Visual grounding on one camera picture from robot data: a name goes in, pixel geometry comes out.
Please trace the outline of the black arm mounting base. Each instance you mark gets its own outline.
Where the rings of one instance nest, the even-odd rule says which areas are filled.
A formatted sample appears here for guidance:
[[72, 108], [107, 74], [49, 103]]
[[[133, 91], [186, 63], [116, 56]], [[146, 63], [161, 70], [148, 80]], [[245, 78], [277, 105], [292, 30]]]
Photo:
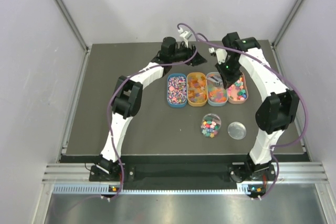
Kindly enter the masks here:
[[162, 181], [168, 179], [182, 179], [194, 181], [197, 179], [218, 180], [227, 183], [242, 183], [244, 181], [260, 181], [274, 179], [274, 167], [252, 172], [244, 164], [224, 164], [224, 163], [176, 163], [176, 164], [125, 164], [123, 167], [113, 165], [110, 172], [105, 173], [103, 168], [91, 167], [89, 180], [114, 181], [120, 179], [125, 183], [142, 182], [145, 179], [153, 178]]

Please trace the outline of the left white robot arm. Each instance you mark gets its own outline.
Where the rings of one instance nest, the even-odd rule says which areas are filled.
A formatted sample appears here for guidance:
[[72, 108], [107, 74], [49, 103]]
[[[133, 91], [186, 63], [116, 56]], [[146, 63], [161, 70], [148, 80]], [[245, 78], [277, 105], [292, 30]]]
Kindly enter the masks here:
[[131, 120], [140, 110], [143, 90], [164, 77], [173, 66], [198, 66], [206, 62], [195, 45], [189, 46], [184, 41], [178, 44], [175, 38], [165, 37], [161, 49], [146, 67], [128, 77], [118, 78], [107, 108], [109, 134], [98, 162], [103, 177], [114, 180], [122, 172], [123, 139]]

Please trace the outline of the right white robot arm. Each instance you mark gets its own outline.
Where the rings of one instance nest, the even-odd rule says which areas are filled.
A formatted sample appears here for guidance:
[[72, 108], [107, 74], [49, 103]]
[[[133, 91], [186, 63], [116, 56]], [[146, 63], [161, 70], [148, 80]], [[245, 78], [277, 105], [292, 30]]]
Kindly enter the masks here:
[[229, 169], [231, 179], [241, 183], [247, 178], [256, 180], [269, 169], [272, 150], [295, 119], [299, 97], [273, 72], [256, 38], [241, 39], [234, 32], [227, 34], [222, 43], [224, 49], [211, 48], [209, 52], [217, 58], [215, 67], [221, 75], [224, 88], [228, 89], [238, 81], [242, 75], [240, 68], [243, 67], [262, 100], [255, 114], [259, 130], [254, 146], [243, 167]]

